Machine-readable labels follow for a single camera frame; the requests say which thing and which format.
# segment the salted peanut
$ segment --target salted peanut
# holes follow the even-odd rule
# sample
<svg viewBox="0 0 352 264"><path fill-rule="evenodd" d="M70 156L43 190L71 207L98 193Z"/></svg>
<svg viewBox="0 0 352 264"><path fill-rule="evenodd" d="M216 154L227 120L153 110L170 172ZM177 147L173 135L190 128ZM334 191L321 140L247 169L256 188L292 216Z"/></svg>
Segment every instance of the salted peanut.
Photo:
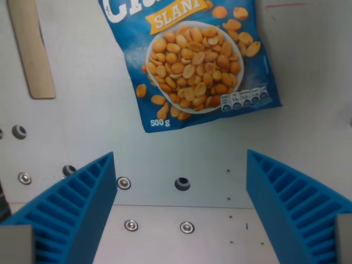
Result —
<svg viewBox="0 0 352 264"><path fill-rule="evenodd" d="M172 53L179 53L181 48L175 43L167 43L166 49Z"/></svg>
<svg viewBox="0 0 352 264"><path fill-rule="evenodd" d="M176 35L183 34L188 28L189 28L189 26L187 26L187 25L184 25L184 26L180 27L180 28L176 31Z"/></svg>
<svg viewBox="0 0 352 264"><path fill-rule="evenodd" d="M206 95L202 95L200 97L194 98L192 104L193 104L194 107L197 107L197 106L202 105L205 102L205 100L207 100L207 96Z"/></svg>
<svg viewBox="0 0 352 264"><path fill-rule="evenodd" d="M216 52L209 52L209 53L205 56L205 62L214 62L217 57L218 57L218 53L216 53Z"/></svg>
<svg viewBox="0 0 352 264"><path fill-rule="evenodd" d="M244 20L248 17L248 11L243 7L235 7L233 15L237 19Z"/></svg>
<svg viewBox="0 0 352 264"><path fill-rule="evenodd" d="M189 108L191 106L191 102L187 101L186 99L182 99L180 102L180 107L182 109Z"/></svg>
<svg viewBox="0 0 352 264"><path fill-rule="evenodd" d="M205 82L200 82L199 84L197 84L197 86L194 88L194 95L196 97L200 97L202 95L205 95L205 92L207 90L207 85L205 84Z"/></svg>
<svg viewBox="0 0 352 264"><path fill-rule="evenodd" d="M210 89L210 94L211 95L216 95L215 87L212 87L212 89Z"/></svg>
<svg viewBox="0 0 352 264"><path fill-rule="evenodd" d="M223 84L217 84L215 90L218 95L224 95L227 93L227 87Z"/></svg>
<svg viewBox="0 0 352 264"><path fill-rule="evenodd" d="M187 85L187 80L183 77L177 79L176 83L179 85L179 86L186 86Z"/></svg>
<svg viewBox="0 0 352 264"><path fill-rule="evenodd" d="M203 34L197 26L192 27L192 29L190 30L190 33L191 33L192 40L194 42L196 42L196 43L202 42Z"/></svg>
<svg viewBox="0 0 352 264"><path fill-rule="evenodd" d="M185 98L185 93L186 93L186 88L181 88L180 90L177 91L177 96L183 99Z"/></svg>
<svg viewBox="0 0 352 264"><path fill-rule="evenodd" d="M167 42L175 42L176 35L172 31L166 31L164 38L167 40Z"/></svg>
<svg viewBox="0 0 352 264"><path fill-rule="evenodd" d="M147 66L145 64L142 65L142 72L143 73L148 73Z"/></svg>
<svg viewBox="0 0 352 264"><path fill-rule="evenodd" d="M221 80L222 80L222 83L225 84L226 86L232 85L232 79L228 73L222 73Z"/></svg>
<svg viewBox="0 0 352 264"><path fill-rule="evenodd" d="M239 58L238 54L233 52L229 57L229 61L238 61Z"/></svg>
<svg viewBox="0 0 352 264"><path fill-rule="evenodd" d="M188 47L195 52L204 51L204 46L201 43L189 42Z"/></svg>
<svg viewBox="0 0 352 264"><path fill-rule="evenodd" d="M209 48L209 47L210 47L210 45L209 45L208 40L207 40L206 37L203 38L202 44L203 44L203 46L206 47L206 48Z"/></svg>
<svg viewBox="0 0 352 264"><path fill-rule="evenodd" d="M209 37L208 43L209 43L209 45L212 45L212 46L216 45L217 43L219 43L219 37L218 36Z"/></svg>
<svg viewBox="0 0 352 264"><path fill-rule="evenodd" d="M237 77L236 75L234 75L233 73L229 73L231 79L232 79L232 85L233 86L236 86L238 84L238 80L237 80Z"/></svg>
<svg viewBox="0 0 352 264"><path fill-rule="evenodd" d="M223 34L223 32L219 31L218 32L218 37L219 37L219 45L222 45L222 43L224 42L224 34Z"/></svg>
<svg viewBox="0 0 352 264"><path fill-rule="evenodd" d="M216 59L217 65L222 70L228 70L230 68L230 61L225 55L219 55Z"/></svg>
<svg viewBox="0 0 352 264"><path fill-rule="evenodd" d="M163 65L159 65L156 67L156 74L159 75L161 78L164 78L166 76L166 70Z"/></svg>
<svg viewBox="0 0 352 264"><path fill-rule="evenodd" d="M209 27L206 27L205 29L202 29L201 32L203 36L214 37L216 35L217 30L215 27L209 26Z"/></svg>
<svg viewBox="0 0 352 264"><path fill-rule="evenodd" d="M154 63L148 62L147 69L151 74L153 74L153 75L156 74L156 66L154 65Z"/></svg>
<svg viewBox="0 0 352 264"><path fill-rule="evenodd" d="M177 61L177 59L178 58L175 53L170 52L170 53L167 53L167 55L166 55L166 61L170 64L175 63Z"/></svg>
<svg viewBox="0 0 352 264"><path fill-rule="evenodd" d="M160 84L164 84L165 83L165 79L160 77L159 75L155 75L154 76L154 79L157 83L160 83Z"/></svg>
<svg viewBox="0 0 352 264"><path fill-rule="evenodd" d="M183 64L190 64L192 61L190 59L181 58Z"/></svg>
<svg viewBox="0 0 352 264"><path fill-rule="evenodd" d="M219 5L213 9L212 14L215 18L224 18L227 15L227 10L222 5Z"/></svg>
<svg viewBox="0 0 352 264"><path fill-rule="evenodd" d="M203 108L204 108L204 105L201 104L200 106L195 107L194 111L199 112L199 111L203 110Z"/></svg>
<svg viewBox="0 0 352 264"><path fill-rule="evenodd" d="M205 53L203 51L197 52L193 56L192 63L194 65L199 65L204 61L204 59L205 59Z"/></svg>
<svg viewBox="0 0 352 264"><path fill-rule="evenodd" d="M224 41L221 46L220 54L229 57L232 53L232 44L229 41Z"/></svg>
<svg viewBox="0 0 352 264"><path fill-rule="evenodd" d="M241 64L239 62L231 62L230 71L233 73L239 73L241 71Z"/></svg>
<svg viewBox="0 0 352 264"><path fill-rule="evenodd" d="M235 19L229 19L226 23L226 26L224 26L225 29L227 30L234 30L237 31L241 28L241 22L238 22Z"/></svg>
<svg viewBox="0 0 352 264"><path fill-rule="evenodd" d="M215 45L215 46L212 47L212 49L213 49L214 51L220 52L221 46L220 46L220 45Z"/></svg>
<svg viewBox="0 0 352 264"><path fill-rule="evenodd" d="M170 109L170 114L172 117L178 117L178 115L181 113L181 110L174 107L174 106L171 106L171 109Z"/></svg>
<svg viewBox="0 0 352 264"><path fill-rule="evenodd" d="M170 65L166 62L164 66L165 66L166 72L167 72L168 74L170 74L170 73L171 73Z"/></svg>
<svg viewBox="0 0 352 264"><path fill-rule="evenodd" d="M193 42L192 36L191 36L191 29L187 29L184 34L183 34L188 42Z"/></svg>
<svg viewBox="0 0 352 264"><path fill-rule="evenodd" d="M207 85L207 87L211 87L213 85L213 77L210 73L204 73L203 82Z"/></svg>
<svg viewBox="0 0 352 264"><path fill-rule="evenodd" d="M249 46L253 43L253 38L251 35L249 35L249 33L247 32L241 32L239 34L239 39L240 41L245 44L246 46Z"/></svg>
<svg viewBox="0 0 352 264"><path fill-rule="evenodd" d="M185 59L192 59L194 56L194 52L189 48L183 48L181 50L181 56Z"/></svg>
<svg viewBox="0 0 352 264"><path fill-rule="evenodd" d="M215 81L220 81L221 80L221 71L219 71L219 70L214 71L212 76Z"/></svg>
<svg viewBox="0 0 352 264"><path fill-rule="evenodd" d="M196 76L194 77L194 84L195 84L195 85L199 84L201 81L202 81L202 77L201 77L201 76L196 75Z"/></svg>
<svg viewBox="0 0 352 264"><path fill-rule="evenodd" d="M209 108L210 102L211 102L212 99L213 99L213 97L212 97L212 96L209 96L209 97L207 98L207 100L205 100L204 108Z"/></svg>
<svg viewBox="0 0 352 264"><path fill-rule="evenodd" d="M166 99L162 95L153 95L152 102L155 103L156 105L162 106L165 104Z"/></svg>
<svg viewBox="0 0 352 264"><path fill-rule="evenodd" d="M162 108L157 112L158 119L166 119L167 113L169 112L169 103L166 102Z"/></svg>
<svg viewBox="0 0 352 264"><path fill-rule="evenodd" d="M166 49L166 40L163 38L157 38L153 42L153 50L158 53L158 52L163 52Z"/></svg>
<svg viewBox="0 0 352 264"><path fill-rule="evenodd" d="M208 7L206 9L204 9L204 11L213 7L213 2L211 2L210 0L206 0L205 3L207 4Z"/></svg>
<svg viewBox="0 0 352 264"><path fill-rule="evenodd" d="M230 38L234 41L237 42L239 41L239 34L236 31L233 30L228 30L227 34L230 36Z"/></svg>
<svg viewBox="0 0 352 264"><path fill-rule="evenodd" d="M210 106L216 108L219 105L220 105L220 96L214 95L211 102L210 102Z"/></svg>
<svg viewBox="0 0 352 264"><path fill-rule="evenodd" d="M162 62L159 62L158 60L153 59L152 57L150 57L149 60L150 60L155 66L163 65Z"/></svg>
<svg viewBox="0 0 352 264"><path fill-rule="evenodd" d="M156 53L155 57L158 61L164 63L166 61L166 56L164 53Z"/></svg>
<svg viewBox="0 0 352 264"><path fill-rule="evenodd" d="M139 98L143 98L147 93L147 86L145 84L140 84L137 86L136 94Z"/></svg>
<svg viewBox="0 0 352 264"><path fill-rule="evenodd" d="M173 103L180 103L181 102L180 97L178 97L175 93L170 93L169 96L170 96L171 102L173 102Z"/></svg>
<svg viewBox="0 0 352 264"><path fill-rule="evenodd" d="M179 115L178 115L178 120L186 120L188 118L190 118L191 114L190 113L186 113L186 112L181 112Z"/></svg>
<svg viewBox="0 0 352 264"><path fill-rule="evenodd" d="M175 62L171 65L171 71L173 73L182 73L185 68L185 65L182 62Z"/></svg>
<svg viewBox="0 0 352 264"><path fill-rule="evenodd" d="M188 84L188 85L191 85L191 86L193 87L195 80L196 80L196 76L195 76L195 75L192 75L191 78L189 78L189 79L187 80L187 84Z"/></svg>
<svg viewBox="0 0 352 264"><path fill-rule="evenodd" d="M182 77L182 73L170 74L170 77L174 80L177 80L178 78Z"/></svg>
<svg viewBox="0 0 352 264"><path fill-rule="evenodd" d="M191 78L191 76L193 75L193 73L195 72L195 67L191 64L188 64L184 70L183 70L183 78L189 79Z"/></svg>
<svg viewBox="0 0 352 264"><path fill-rule="evenodd" d="M181 48L187 47L187 40L183 35L177 35L176 37L176 44Z"/></svg>
<svg viewBox="0 0 352 264"><path fill-rule="evenodd" d="M260 42L254 41L246 50L247 57L253 57L260 50Z"/></svg>
<svg viewBox="0 0 352 264"><path fill-rule="evenodd" d="M204 64L203 63L199 64L197 66L197 70L196 71L197 71L197 74L199 76L203 76L204 75Z"/></svg>
<svg viewBox="0 0 352 264"><path fill-rule="evenodd" d="M246 55L246 50L247 50L246 45L244 43L242 43L242 42L239 42L237 44L237 47L238 47L238 49L239 49L239 51L241 53L241 56L244 57Z"/></svg>
<svg viewBox="0 0 352 264"><path fill-rule="evenodd" d="M176 83L174 82L173 79L171 79L170 76L166 76L165 77L165 82L168 86L170 86L171 88L176 88Z"/></svg>
<svg viewBox="0 0 352 264"><path fill-rule="evenodd" d="M213 73L215 70L216 70L216 66L214 63L212 62L208 62L204 65L204 70L207 72L207 73Z"/></svg>
<svg viewBox="0 0 352 264"><path fill-rule="evenodd" d="M166 92L167 94L172 92L171 87L168 86L167 84L159 84L159 87L162 91Z"/></svg>

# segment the peanut bag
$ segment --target peanut bag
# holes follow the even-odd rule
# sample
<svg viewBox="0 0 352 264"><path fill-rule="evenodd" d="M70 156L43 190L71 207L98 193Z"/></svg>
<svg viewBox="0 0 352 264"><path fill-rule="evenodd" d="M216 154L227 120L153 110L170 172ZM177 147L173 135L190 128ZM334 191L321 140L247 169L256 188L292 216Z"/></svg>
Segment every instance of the peanut bag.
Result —
<svg viewBox="0 0 352 264"><path fill-rule="evenodd" d="M281 106L254 0L99 0L144 130Z"/></svg>

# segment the white panel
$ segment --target white panel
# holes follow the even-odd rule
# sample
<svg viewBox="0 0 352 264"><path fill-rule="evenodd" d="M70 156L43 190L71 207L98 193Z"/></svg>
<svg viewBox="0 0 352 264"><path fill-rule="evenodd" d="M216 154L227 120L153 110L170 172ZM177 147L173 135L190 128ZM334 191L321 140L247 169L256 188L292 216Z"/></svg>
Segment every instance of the white panel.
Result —
<svg viewBox="0 0 352 264"><path fill-rule="evenodd" d="M35 135L0 141L0 177L8 200L29 201L55 183L68 162L79 168L114 151L117 175L132 181L116 203L252 207L245 191L247 149L352 199L352 3L266 7L278 3L258 1L257 13L284 106L147 134L123 54L97 0L38 0L57 99L29 99L13 34L12 40L2 37L7 59L0 62L6 88L0 128L9 131L12 123L23 123ZM1 12L0 33L10 35L5 0ZM19 111L7 112L21 104ZM34 173L34 182L20 185L14 180L19 171ZM190 190L175 189L178 177L190 180Z"/></svg>

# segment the blue ribbed plastic part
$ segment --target blue ribbed plastic part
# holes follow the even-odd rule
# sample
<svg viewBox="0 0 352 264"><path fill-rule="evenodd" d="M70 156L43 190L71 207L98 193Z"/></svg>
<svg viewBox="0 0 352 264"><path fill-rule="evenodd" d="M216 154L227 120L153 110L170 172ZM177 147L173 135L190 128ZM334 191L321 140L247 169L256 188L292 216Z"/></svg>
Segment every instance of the blue ribbed plastic part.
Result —
<svg viewBox="0 0 352 264"><path fill-rule="evenodd" d="M110 152L50 187L3 224L33 226L37 264L91 264L116 193Z"/></svg>
<svg viewBox="0 0 352 264"><path fill-rule="evenodd" d="M280 263L336 263L335 218L352 212L351 201L251 150L247 191Z"/></svg>

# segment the metal screw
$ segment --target metal screw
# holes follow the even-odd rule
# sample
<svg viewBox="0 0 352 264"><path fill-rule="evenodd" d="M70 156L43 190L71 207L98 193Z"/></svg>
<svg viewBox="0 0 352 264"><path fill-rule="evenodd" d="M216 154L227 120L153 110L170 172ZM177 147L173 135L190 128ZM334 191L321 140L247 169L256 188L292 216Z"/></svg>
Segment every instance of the metal screw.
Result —
<svg viewBox="0 0 352 264"><path fill-rule="evenodd" d="M18 180L24 185L29 185L32 182L32 178L25 172L20 172L18 174Z"/></svg>
<svg viewBox="0 0 352 264"><path fill-rule="evenodd" d="M180 225L180 229L185 234L191 234L194 232L194 225L191 222L183 222Z"/></svg>
<svg viewBox="0 0 352 264"><path fill-rule="evenodd" d="M136 221L134 220L127 220L125 222L125 228L128 230L128 231L131 231L131 232L135 232L137 231L138 229L138 224Z"/></svg>
<svg viewBox="0 0 352 264"><path fill-rule="evenodd" d="M117 187L122 190L128 190L131 188L131 181L126 177L117 178Z"/></svg>

